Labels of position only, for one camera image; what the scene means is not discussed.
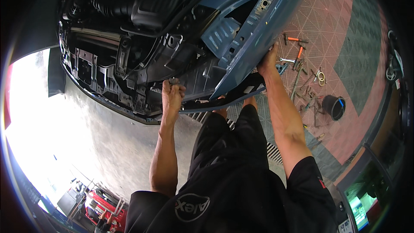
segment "drain grate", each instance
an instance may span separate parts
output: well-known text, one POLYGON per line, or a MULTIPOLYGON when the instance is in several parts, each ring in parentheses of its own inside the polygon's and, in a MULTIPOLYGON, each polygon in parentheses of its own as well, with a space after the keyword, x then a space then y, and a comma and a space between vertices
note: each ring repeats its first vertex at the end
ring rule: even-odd
MULTIPOLYGON (((205 119, 208 116, 208 113, 209 112, 194 112, 194 113, 189 113, 187 115, 200 123, 204 123, 205 119)), ((233 130, 235 126, 235 122, 232 121, 231 119, 226 119, 226 121, 230 127, 230 130, 233 130)), ((267 143, 267 157, 278 164, 281 164, 281 165, 283 164, 282 156, 280 155, 279 149, 277 148, 277 146, 271 143, 267 143)))

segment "blue car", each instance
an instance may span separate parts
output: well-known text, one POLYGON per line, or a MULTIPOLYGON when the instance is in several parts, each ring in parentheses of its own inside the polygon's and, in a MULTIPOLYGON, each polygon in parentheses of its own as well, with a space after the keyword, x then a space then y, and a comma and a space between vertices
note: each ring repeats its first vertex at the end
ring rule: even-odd
POLYGON ((301 1, 59 0, 61 65, 91 98, 145 124, 161 120, 169 78, 187 88, 181 112, 219 109, 265 89, 252 70, 301 1))

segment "red car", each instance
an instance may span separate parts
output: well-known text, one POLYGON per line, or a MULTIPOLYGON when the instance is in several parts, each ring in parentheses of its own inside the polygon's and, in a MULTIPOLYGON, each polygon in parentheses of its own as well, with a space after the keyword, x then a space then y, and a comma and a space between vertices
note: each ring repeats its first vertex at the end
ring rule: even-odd
POLYGON ((96 225, 100 215, 107 210, 109 212, 105 215, 106 219, 108 219, 111 214, 114 214, 114 220, 112 221, 110 232, 124 232, 125 221, 127 218, 127 204, 124 199, 119 199, 111 193, 97 188, 91 190, 86 195, 85 206, 85 215, 92 221, 93 224, 96 225))

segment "bucket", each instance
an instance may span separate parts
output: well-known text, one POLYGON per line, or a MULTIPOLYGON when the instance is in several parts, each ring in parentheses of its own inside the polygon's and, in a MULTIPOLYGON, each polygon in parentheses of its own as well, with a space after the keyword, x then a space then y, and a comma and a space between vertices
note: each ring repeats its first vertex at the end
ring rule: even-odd
POLYGON ((335 122, 344 116, 345 107, 345 100, 341 96, 328 95, 322 101, 322 109, 329 113, 335 122))

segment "engine bay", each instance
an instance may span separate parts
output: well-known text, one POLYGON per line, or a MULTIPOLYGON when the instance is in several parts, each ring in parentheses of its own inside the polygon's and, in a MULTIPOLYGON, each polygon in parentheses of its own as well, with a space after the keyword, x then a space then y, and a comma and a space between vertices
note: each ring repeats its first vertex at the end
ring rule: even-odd
MULTIPOLYGON (((91 96, 146 121, 162 115, 162 82, 173 77, 187 88, 184 104, 214 106, 226 67, 201 37, 220 10, 199 1, 61 0, 62 65, 91 96)), ((233 38, 256 1, 226 16, 233 38)))

